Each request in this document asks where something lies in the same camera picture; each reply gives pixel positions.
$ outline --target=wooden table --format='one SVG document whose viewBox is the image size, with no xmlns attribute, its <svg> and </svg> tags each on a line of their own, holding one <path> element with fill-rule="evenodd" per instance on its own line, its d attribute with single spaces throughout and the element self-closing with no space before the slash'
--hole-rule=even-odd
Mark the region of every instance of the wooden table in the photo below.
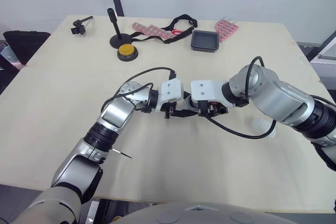
<svg viewBox="0 0 336 224">
<path fill-rule="evenodd" d="M 255 56 L 297 88 L 330 95 L 285 26 L 238 22 L 239 30 L 215 53 L 190 49 L 191 36 L 165 45 L 135 42 L 139 56 L 117 59 L 109 45 L 108 17 L 94 17 L 87 33 L 72 35 L 68 16 L 0 95 L 0 183 L 46 189 L 59 164 L 99 115 L 104 100 L 129 76 L 167 66 L 190 91 L 190 81 L 228 80 Z M 166 26 L 167 19 L 118 18 L 122 32 L 131 24 Z M 214 21 L 198 21 L 213 30 Z M 177 28 L 187 25 L 180 22 Z M 168 79 L 156 71 L 137 78 Z M 216 118 L 247 134 L 253 118 L 268 119 L 253 105 L 230 109 Z M 114 147 L 133 159 L 111 153 L 102 165 L 97 197 L 141 201 L 210 201 L 268 211 L 332 212 L 336 174 L 312 145 L 291 128 L 277 124 L 273 139 L 231 135 L 204 118 L 164 119 L 163 113 L 135 112 Z"/>
</svg>

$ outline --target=black case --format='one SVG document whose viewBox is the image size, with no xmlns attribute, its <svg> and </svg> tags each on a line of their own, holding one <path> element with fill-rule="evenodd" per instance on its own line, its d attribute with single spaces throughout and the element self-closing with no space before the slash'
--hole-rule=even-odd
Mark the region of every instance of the black case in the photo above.
<svg viewBox="0 0 336 224">
<path fill-rule="evenodd" d="M 6 31 L 4 37 L 17 59 L 26 64 L 42 44 L 50 36 L 50 33 L 38 31 Z"/>
</svg>

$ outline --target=red tag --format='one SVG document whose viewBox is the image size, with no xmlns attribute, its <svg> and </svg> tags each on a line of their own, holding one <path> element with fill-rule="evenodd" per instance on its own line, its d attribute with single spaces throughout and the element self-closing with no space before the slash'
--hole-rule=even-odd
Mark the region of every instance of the red tag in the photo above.
<svg viewBox="0 0 336 224">
<path fill-rule="evenodd" d="M 183 33 L 183 31 L 181 31 L 181 30 L 177 30 L 175 28 L 172 30 L 173 35 L 178 35 L 178 34 L 181 34 L 181 33 Z"/>
</svg>

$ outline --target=pink test tube rack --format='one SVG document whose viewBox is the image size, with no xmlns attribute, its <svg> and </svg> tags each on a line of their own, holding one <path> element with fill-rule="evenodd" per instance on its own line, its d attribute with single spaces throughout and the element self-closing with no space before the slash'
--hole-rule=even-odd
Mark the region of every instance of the pink test tube rack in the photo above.
<svg viewBox="0 0 336 224">
<path fill-rule="evenodd" d="M 132 24 L 132 28 L 135 31 L 139 31 L 145 34 L 146 36 L 160 36 L 162 39 L 171 39 L 175 37 L 175 35 L 172 34 L 171 32 L 163 30 L 153 25 L 150 25 L 149 27 L 147 27 L 147 26 L 141 25 L 138 22 L 134 22 Z"/>
<path fill-rule="evenodd" d="M 222 43 L 238 30 L 238 28 L 239 26 L 235 25 L 235 22 L 232 23 L 222 18 L 215 25 L 216 33 L 219 35 L 219 42 Z"/>
</svg>

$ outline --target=yellow button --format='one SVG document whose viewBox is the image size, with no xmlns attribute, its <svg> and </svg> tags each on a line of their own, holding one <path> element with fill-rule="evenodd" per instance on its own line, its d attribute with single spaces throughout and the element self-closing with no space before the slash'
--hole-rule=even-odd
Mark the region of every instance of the yellow button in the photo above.
<svg viewBox="0 0 336 224">
<path fill-rule="evenodd" d="M 123 56 L 129 56 L 134 53 L 134 47 L 131 44 L 124 44 L 119 47 L 119 53 Z"/>
</svg>

